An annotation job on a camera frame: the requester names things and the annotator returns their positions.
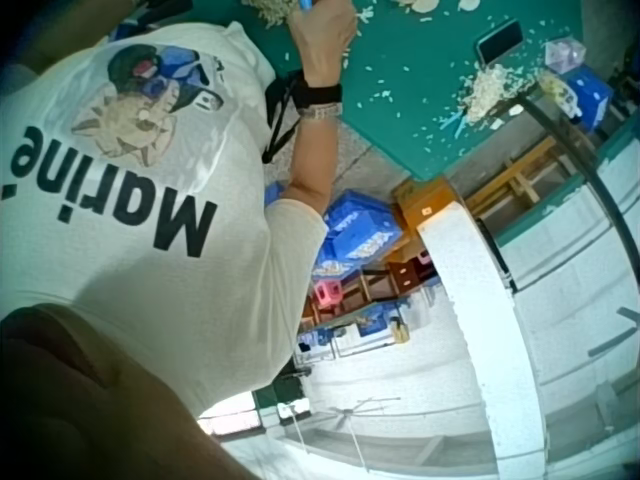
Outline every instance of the pink stool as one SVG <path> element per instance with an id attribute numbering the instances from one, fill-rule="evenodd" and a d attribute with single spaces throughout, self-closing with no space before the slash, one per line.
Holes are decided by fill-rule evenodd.
<path id="1" fill-rule="evenodd" d="M 323 280 L 313 286 L 320 308 L 339 305 L 342 302 L 342 284 L 334 280 Z"/>
<path id="2" fill-rule="evenodd" d="M 422 265 L 429 265 L 431 263 L 431 255 L 424 251 L 420 255 L 418 255 L 418 261 Z"/>

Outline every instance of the green cutting mat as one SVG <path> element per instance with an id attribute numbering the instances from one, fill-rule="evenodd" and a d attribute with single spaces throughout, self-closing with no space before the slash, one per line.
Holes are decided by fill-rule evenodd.
<path id="1" fill-rule="evenodd" d="M 237 20 L 278 72 L 299 68 L 286 26 L 266 30 L 240 0 L 194 3 L 181 20 L 222 25 Z M 427 15 L 407 14 L 392 0 L 355 4 L 358 11 L 373 6 L 375 14 L 368 24 L 360 22 L 361 36 L 351 45 L 343 75 L 344 121 L 421 180 L 450 168 L 492 133 L 467 128 L 455 140 L 456 125 L 441 131 L 438 121 L 457 111 L 460 77 L 475 72 L 479 38 L 517 18 L 526 41 L 501 63 L 523 66 L 524 74 L 541 65 L 547 40 L 567 35 L 582 39 L 580 0 L 483 0 L 474 12 L 458 11 L 458 0 L 441 0 Z M 432 21 L 421 22 L 423 17 Z M 391 93 L 383 97 L 387 90 Z"/>

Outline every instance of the blue tool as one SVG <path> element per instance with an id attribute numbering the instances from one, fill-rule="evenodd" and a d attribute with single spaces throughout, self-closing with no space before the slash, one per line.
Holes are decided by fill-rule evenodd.
<path id="1" fill-rule="evenodd" d="M 440 130 L 446 129 L 449 125 L 454 124 L 458 120 L 460 120 L 460 123 L 458 124 L 458 128 L 456 129 L 456 133 L 454 134 L 454 138 L 457 140 L 458 138 L 460 138 L 460 135 L 462 134 L 462 131 L 467 127 L 468 121 L 467 121 L 467 112 L 466 112 L 466 110 L 465 111 L 460 111 L 458 113 L 454 113 L 449 119 L 447 119 L 444 122 L 442 122 L 440 124 Z"/>

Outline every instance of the sleeve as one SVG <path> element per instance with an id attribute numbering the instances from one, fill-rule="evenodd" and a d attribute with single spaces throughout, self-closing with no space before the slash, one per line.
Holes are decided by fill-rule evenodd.
<path id="1" fill-rule="evenodd" d="M 271 231 L 267 282 L 271 300 L 272 345 L 270 360 L 274 375 L 293 353 L 311 271 L 327 235 L 327 225 L 311 207 L 297 200 L 282 199 L 265 211 Z"/>
<path id="2" fill-rule="evenodd" d="M 0 96 L 6 97 L 26 87 L 38 78 L 38 74 L 17 63 L 7 65 L 0 75 Z"/>

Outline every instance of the hand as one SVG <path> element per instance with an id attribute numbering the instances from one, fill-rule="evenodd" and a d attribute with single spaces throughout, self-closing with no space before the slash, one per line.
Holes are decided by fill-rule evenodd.
<path id="1" fill-rule="evenodd" d="M 342 54 L 353 40 L 357 25 L 351 0 L 319 0 L 310 11 L 296 10 L 289 16 L 289 29 L 310 87 L 340 83 Z"/>

